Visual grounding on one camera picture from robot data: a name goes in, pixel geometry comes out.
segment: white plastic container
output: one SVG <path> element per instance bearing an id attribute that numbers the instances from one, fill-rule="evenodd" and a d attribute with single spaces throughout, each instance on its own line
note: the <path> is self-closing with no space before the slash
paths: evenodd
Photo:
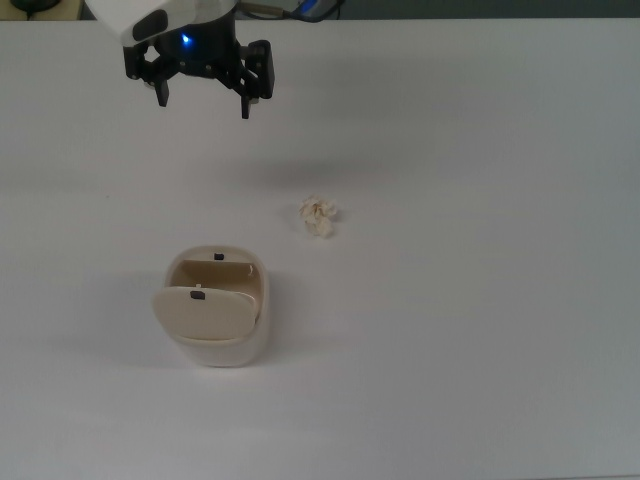
<path id="1" fill-rule="evenodd" d="M 269 279 L 253 253 L 196 247 L 173 261 L 153 298 L 156 318 L 197 363 L 239 367 L 269 335 Z"/>

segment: white robot body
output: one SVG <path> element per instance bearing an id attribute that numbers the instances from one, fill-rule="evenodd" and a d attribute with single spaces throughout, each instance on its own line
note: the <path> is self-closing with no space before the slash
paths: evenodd
<path id="1" fill-rule="evenodd" d="M 91 12 L 124 47 L 185 25 L 211 22 L 229 13 L 236 3 L 237 0 L 87 0 Z M 140 29 L 145 19 L 154 26 Z"/>

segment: container lid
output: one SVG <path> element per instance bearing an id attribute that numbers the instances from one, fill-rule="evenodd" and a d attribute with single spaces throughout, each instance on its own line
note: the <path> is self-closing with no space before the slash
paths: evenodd
<path id="1" fill-rule="evenodd" d="M 164 329 L 194 340 L 245 337 L 255 327 L 259 309 L 250 295 L 213 288 L 166 287 L 153 299 L 153 310 Z"/>

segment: white table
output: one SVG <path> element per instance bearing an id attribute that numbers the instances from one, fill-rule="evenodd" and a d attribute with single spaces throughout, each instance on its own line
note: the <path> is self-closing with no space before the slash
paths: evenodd
<path id="1" fill-rule="evenodd" d="M 161 109 L 97 23 L 1 25 L 0 477 L 639 473 L 640 21 L 238 37 L 276 65 L 248 122 L 201 79 Z M 272 274 L 250 367 L 153 317 L 199 244 Z"/>

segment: black object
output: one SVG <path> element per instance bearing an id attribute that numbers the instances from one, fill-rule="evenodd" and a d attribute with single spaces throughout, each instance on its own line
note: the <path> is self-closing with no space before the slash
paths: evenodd
<path id="1" fill-rule="evenodd" d="M 36 12 L 49 10 L 58 3 L 60 0 L 11 0 L 11 5 L 27 12 L 27 17 L 31 17 Z"/>
<path id="2" fill-rule="evenodd" d="M 259 40 L 247 47 L 240 46 L 236 40 L 234 14 L 232 10 L 212 22 L 186 25 L 158 35 L 153 38 L 153 46 L 160 56 L 153 62 L 144 58 L 151 46 L 149 40 L 133 47 L 124 47 L 127 76 L 133 80 L 141 78 L 154 87 L 161 107 L 167 106 L 167 80 L 174 75 L 183 73 L 192 77 L 217 79 L 240 95 L 242 118 L 249 118 L 252 103 L 273 95 L 275 74 L 271 44 Z M 147 28 L 149 30 L 146 31 L 151 31 L 161 24 L 158 15 L 149 21 L 151 27 L 141 28 L 143 32 Z"/>
<path id="3" fill-rule="evenodd" d="M 164 32 L 169 26 L 169 17 L 164 10 L 156 10 L 144 17 L 133 26 L 133 39 L 144 40 L 145 38 Z"/>

